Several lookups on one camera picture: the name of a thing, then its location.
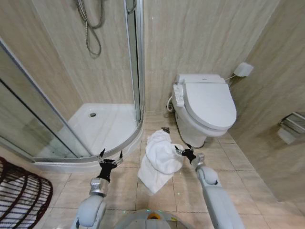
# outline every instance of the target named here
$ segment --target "toilet bowl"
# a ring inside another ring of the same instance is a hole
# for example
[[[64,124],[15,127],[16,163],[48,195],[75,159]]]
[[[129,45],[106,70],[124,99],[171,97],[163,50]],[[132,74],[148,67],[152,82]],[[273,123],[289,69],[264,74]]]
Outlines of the toilet bowl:
[[[178,75],[172,103],[181,138],[193,147],[202,147],[206,137],[224,135],[236,121],[229,87],[216,74]]]

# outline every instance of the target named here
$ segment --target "toilet seat lid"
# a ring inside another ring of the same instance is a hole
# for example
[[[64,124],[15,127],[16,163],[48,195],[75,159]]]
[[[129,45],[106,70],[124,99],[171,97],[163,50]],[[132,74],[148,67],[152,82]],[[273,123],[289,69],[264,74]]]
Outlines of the toilet seat lid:
[[[184,83],[188,113],[212,129],[229,129],[236,121],[236,107],[226,83]]]

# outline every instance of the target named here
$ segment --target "tile floor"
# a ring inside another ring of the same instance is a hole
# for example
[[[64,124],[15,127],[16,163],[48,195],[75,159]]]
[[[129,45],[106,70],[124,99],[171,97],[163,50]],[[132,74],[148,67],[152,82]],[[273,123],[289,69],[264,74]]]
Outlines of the tile floor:
[[[125,214],[142,208],[178,215],[194,228],[212,229],[202,189],[195,171],[185,163],[155,195],[137,178],[145,154],[146,139],[161,127],[169,127],[173,143],[185,144],[179,136],[173,114],[147,112],[141,145],[119,168],[112,171],[107,211],[102,228],[112,228]],[[205,163],[218,172],[247,229],[304,229],[305,205],[278,202],[229,134],[208,138],[195,152],[205,154]],[[97,173],[43,173],[51,180],[54,195],[47,212],[35,229],[69,229],[79,204],[88,196],[89,182]]]

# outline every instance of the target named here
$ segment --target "wall outlet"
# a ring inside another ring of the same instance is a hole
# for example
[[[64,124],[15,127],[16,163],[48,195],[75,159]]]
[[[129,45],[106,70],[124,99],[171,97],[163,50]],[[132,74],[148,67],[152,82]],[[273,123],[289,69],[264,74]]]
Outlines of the wall outlet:
[[[242,62],[234,71],[234,74],[240,77],[245,77],[248,76],[251,71],[253,70],[253,66],[246,63]]]

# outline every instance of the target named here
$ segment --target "shower enclosure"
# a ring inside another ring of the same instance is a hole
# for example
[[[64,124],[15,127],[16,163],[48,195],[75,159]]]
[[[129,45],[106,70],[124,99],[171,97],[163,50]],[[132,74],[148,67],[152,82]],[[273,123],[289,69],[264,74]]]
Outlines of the shower enclosure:
[[[102,10],[99,57],[74,0],[1,2],[0,142],[37,165],[92,167],[140,139],[142,0],[101,1],[84,1],[90,20]]]

